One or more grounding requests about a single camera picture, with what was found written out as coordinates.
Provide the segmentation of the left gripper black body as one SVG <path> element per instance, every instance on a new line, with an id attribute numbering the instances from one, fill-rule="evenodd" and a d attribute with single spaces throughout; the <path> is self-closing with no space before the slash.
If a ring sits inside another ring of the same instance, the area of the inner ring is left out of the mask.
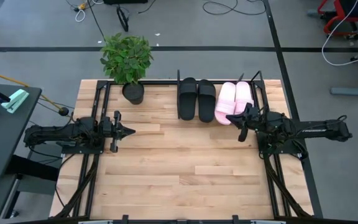
<path id="1" fill-rule="evenodd" d="M 121 120 L 121 113 L 119 111 L 114 112 L 114 122 L 110 120 L 110 117 L 105 116 L 101 118 L 99 122 L 100 134 L 103 138 L 112 138 L 110 145 L 110 151 L 117 153 L 118 146 L 117 141 L 122 134 L 122 128 L 119 127 Z"/>

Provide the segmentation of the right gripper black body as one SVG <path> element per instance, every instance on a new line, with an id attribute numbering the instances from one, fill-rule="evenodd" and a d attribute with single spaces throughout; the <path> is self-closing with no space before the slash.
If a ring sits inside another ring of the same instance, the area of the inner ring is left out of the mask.
<path id="1" fill-rule="evenodd" d="M 249 128 L 258 130 L 264 126 L 263 116 L 259 113 L 259 109 L 253 107 L 250 103 L 246 104 L 244 111 L 240 114 L 240 120 L 237 128 L 241 131 L 238 137 L 239 142 L 244 142 L 247 138 Z"/>

